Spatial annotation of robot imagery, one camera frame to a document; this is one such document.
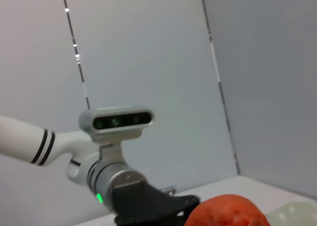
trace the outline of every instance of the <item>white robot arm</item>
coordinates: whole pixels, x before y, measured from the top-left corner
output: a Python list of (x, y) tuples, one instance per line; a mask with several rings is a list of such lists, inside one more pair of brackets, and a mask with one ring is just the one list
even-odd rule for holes
[(61, 154), (71, 153), (75, 162), (98, 152), (98, 144), (83, 132), (56, 134), (6, 116), (0, 116), (0, 154), (46, 166)]
[(87, 110), (79, 117), (82, 131), (56, 134), (0, 116), (0, 154), (45, 166), (71, 153), (68, 178), (102, 199), (117, 214), (118, 226), (183, 225), (199, 199), (155, 189), (122, 154), (121, 142), (139, 138), (153, 121), (153, 113), (140, 106)]

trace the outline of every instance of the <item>gray wall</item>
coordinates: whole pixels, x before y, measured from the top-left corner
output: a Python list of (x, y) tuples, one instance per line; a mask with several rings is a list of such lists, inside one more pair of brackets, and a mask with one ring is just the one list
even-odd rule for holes
[[(124, 144), (157, 187), (188, 189), (236, 174), (200, 0), (69, 0), (92, 107), (157, 114)], [(86, 109), (63, 0), (0, 0), (0, 114), (56, 132)], [(107, 213), (65, 175), (0, 156), (5, 226), (68, 226)]]
[(317, 196), (317, 1), (207, 0), (242, 174)]
[(235, 175), (201, 0), (67, 3), (91, 106), (156, 113), (126, 160), (156, 187)]

